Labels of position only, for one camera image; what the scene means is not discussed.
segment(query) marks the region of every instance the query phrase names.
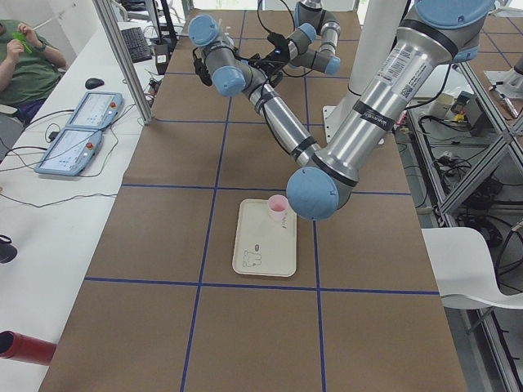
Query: white tray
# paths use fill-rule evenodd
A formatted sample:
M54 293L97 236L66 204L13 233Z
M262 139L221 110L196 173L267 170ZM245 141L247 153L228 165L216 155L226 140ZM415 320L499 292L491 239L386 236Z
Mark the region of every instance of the white tray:
M281 222L269 216L267 201L245 199L239 205L232 268L238 274L289 277L296 272L296 212Z

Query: black mouse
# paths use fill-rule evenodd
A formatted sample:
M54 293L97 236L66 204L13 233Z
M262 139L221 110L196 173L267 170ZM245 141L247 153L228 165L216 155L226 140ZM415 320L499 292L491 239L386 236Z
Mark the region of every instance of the black mouse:
M105 82L99 78L89 78L85 81L85 88L88 90L92 90L93 88L103 86L104 84Z

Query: pink cup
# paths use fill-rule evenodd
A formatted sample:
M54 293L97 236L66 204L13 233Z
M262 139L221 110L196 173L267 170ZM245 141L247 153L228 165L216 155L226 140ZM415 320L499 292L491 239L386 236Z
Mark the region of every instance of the pink cup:
M274 221L280 222L287 213L288 200L281 194L275 194L269 197L267 206L269 207L269 216Z

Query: keyboard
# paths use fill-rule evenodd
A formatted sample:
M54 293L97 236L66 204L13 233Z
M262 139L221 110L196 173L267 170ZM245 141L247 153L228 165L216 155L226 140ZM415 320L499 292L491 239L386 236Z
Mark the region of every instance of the keyboard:
M133 63L145 61L152 58L149 45L145 36L139 27L122 30L123 41L129 50Z

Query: white desk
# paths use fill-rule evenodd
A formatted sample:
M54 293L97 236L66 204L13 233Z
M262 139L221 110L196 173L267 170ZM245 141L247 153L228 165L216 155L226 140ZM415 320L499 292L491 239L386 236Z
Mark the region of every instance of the white desk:
M135 69L143 87L150 79L147 71L156 73L154 60L136 63ZM103 87L94 91L122 93L124 107L134 102L123 84L122 72L101 27L36 118L61 109L74 109L86 92L86 79L91 77L105 81ZM44 139L47 126L50 123L63 126L69 116L53 116L35 124L22 134L16 146L47 147ZM21 166L17 157L7 157L0 165L3 193L35 204L51 203L79 194L116 194L141 133L142 125L138 119L138 111L133 108L114 126L119 143L99 176L57 179L40 176L28 168L1 171ZM106 131L103 137L101 150L83 173L86 176L100 171L116 141L110 131ZM17 150L21 154L35 151ZM34 163L41 156L25 155L25 160ZM60 339L113 202L114 198L92 197L35 208L0 197L0 234L11 237L18 249L18 256L11 263L0 265L1 331L12 330L52 342ZM44 366L0 359L0 390L35 392L46 371Z

